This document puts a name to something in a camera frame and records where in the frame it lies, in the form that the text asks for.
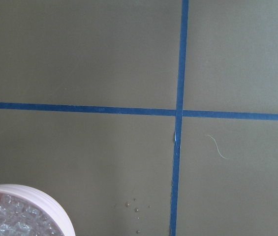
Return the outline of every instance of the gray surface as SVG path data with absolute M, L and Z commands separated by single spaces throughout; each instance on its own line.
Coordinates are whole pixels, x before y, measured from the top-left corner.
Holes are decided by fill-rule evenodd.
M 184 119 L 177 227 L 177 236 L 278 236 L 277 121 Z
M 191 0 L 185 109 L 278 113 L 278 0 Z
M 170 117 L 0 110 L 0 184 L 50 194 L 77 236 L 169 235 L 174 123 Z
M 180 1 L 0 1 L 0 102 L 175 108 Z

